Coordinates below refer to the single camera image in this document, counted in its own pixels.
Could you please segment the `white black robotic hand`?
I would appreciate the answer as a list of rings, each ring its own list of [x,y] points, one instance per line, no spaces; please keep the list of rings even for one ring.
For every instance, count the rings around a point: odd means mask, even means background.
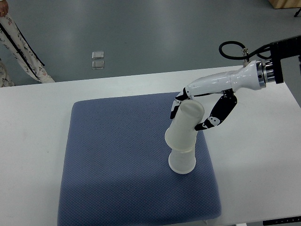
[[[206,130],[220,125],[232,112],[238,100],[234,93],[240,88],[260,90],[269,82],[267,67],[271,61],[254,60],[236,71],[216,73],[199,78],[186,87],[174,98],[170,119],[174,119],[184,100],[211,94],[221,94],[208,118],[195,126],[196,131]]]

